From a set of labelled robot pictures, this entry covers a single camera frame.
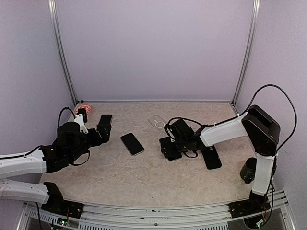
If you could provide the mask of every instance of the black bracket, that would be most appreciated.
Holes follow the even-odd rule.
[[[241,200],[235,201],[229,204],[229,209],[232,218],[243,217],[259,212],[265,211],[265,209],[269,210],[271,205],[269,203],[268,198],[266,197],[262,204],[258,202],[251,202],[251,200]]]
[[[63,200],[61,192],[54,183],[44,182],[44,185],[48,189],[49,199],[42,205],[42,210],[80,219],[84,206],[82,203]]]

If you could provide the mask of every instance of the black smartphone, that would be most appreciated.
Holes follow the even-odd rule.
[[[113,115],[112,114],[103,114],[100,117],[100,124],[111,124]]]
[[[218,169],[221,168],[222,163],[219,155],[214,146],[208,147],[201,151],[203,158],[205,160],[207,169]]]
[[[132,156],[135,156],[144,151],[143,146],[140,142],[136,139],[133,133],[128,133],[120,137],[128,151]]]

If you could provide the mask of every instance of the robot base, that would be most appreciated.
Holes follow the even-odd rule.
[[[257,202],[251,202],[249,199],[235,201],[229,204],[229,209],[232,218],[247,216],[259,212],[269,210],[271,208],[268,198],[260,205]]]

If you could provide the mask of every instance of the metal pole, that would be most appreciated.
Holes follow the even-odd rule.
[[[56,42],[57,42],[59,57],[62,63],[65,81],[68,87],[69,94],[71,96],[72,103],[74,106],[76,106],[78,103],[78,100],[77,100],[77,96],[76,96],[76,93],[75,93],[75,90],[74,90],[74,87],[71,81],[71,77],[70,77],[68,66],[67,66],[67,61],[66,61],[65,54],[64,54],[64,49],[63,49],[63,44],[62,44],[61,34],[60,34],[60,29],[59,29],[56,2],[55,0],[48,0],[48,3],[49,3],[51,21],[52,21],[52,25],[54,29]]]
[[[235,95],[232,99],[232,103],[234,107],[236,107],[236,103],[239,99],[239,96],[242,90],[242,85],[244,82],[244,78],[246,75],[246,71],[248,68],[248,62],[249,62],[249,58],[250,58],[250,54],[251,54],[252,46],[253,46],[253,41],[254,41],[254,37],[256,33],[259,7],[260,7],[260,0],[254,0],[253,12],[252,12],[252,17],[250,21],[249,33],[248,33],[248,42],[247,42],[247,46],[246,46],[246,50],[244,54],[244,59],[243,59],[242,67],[241,67],[239,81],[236,86]]]

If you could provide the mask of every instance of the black cylinder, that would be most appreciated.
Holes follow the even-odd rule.
[[[251,183],[255,179],[256,163],[256,158],[248,158],[241,169],[240,176],[246,184]]]

